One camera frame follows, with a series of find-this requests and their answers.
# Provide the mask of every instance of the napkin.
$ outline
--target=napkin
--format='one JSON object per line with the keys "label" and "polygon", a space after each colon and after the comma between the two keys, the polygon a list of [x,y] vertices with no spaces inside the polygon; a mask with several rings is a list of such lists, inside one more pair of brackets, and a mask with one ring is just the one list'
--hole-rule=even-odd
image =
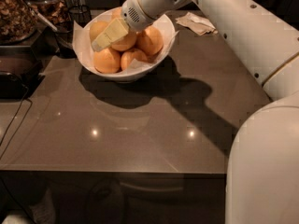
{"label": "napkin", "polygon": [[183,17],[176,18],[177,24],[188,27],[198,35],[204,35],[206,33],[217,33],[215,26],[209,21],[209,19],[195,15],[191,12]]}

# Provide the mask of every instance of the fruit bowl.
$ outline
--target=fruit bowl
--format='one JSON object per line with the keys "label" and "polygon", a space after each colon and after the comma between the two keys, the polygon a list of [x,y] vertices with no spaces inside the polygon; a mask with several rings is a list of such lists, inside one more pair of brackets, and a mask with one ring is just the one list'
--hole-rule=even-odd
{"label": "fruit bowl", "polygon": [[82,66],[84,66],[92,73],[98,75],[99,77],[103,77],[105,79],[116,82],[133,82],[155,69],[159,65],[159,63],[168,55],[169,51],[174,45],[177,32],[175,31],[173,22],[171,22],[171,20],[166,15],[163,15],[152,25],[159,29],[159,31],[161,32],[164,46],[159,51],[159,53],[154,56],[153,60],[151,60],[150,63],[143,63],[137,60],[133,60],[128,68],[123,71],[113,74],[100,73],[94,68],[93,65],[94,51],[89,37],[89,30],[93,22],[110,21],[114,9],[108,10],[95,17],[84,28],[75,23],[73,49]]}

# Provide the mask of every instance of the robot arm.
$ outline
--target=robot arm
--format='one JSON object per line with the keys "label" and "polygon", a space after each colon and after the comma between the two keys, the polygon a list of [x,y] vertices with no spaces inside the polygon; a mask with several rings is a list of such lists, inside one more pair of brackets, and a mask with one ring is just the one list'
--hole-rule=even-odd
{"label": "robot arm", "polygon": [[[190,1],[217,27],[256,81],[266,84],[270,97],[279,99],[299,91],[298,78],[292,77],[299,74],[299,32],[252,0],[127,0],[122,16],[132,29],[140,31],[166,11]],[[289,76],[281,75],[285,67]],[[292,80],[287,87],[286,78]]]}

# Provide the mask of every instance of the dark floor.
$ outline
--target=dark floor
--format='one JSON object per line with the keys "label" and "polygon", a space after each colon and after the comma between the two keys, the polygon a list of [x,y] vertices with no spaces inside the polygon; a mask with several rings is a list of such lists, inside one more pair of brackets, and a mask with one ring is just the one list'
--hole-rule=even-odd
{"label": "dark floor", "polygon": [[[46,180],[58,223],[224,223],[224,177],[94,173],[37,175]],[[16,187],[10,185],[9,188],[17,198]]]}

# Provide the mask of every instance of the gray countertop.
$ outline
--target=gray countertop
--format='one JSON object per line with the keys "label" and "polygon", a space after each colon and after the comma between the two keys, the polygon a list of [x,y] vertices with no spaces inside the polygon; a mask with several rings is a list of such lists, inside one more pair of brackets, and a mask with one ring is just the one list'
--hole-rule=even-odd
{"label": "gray countertop", "polygon": [[[219,34],[175,27],[169,56],[130,84],[52,57],[0,146],[1,170],[225,174],[238,128],[269,100]],[[19,104],[0,101],[1,137]]]}

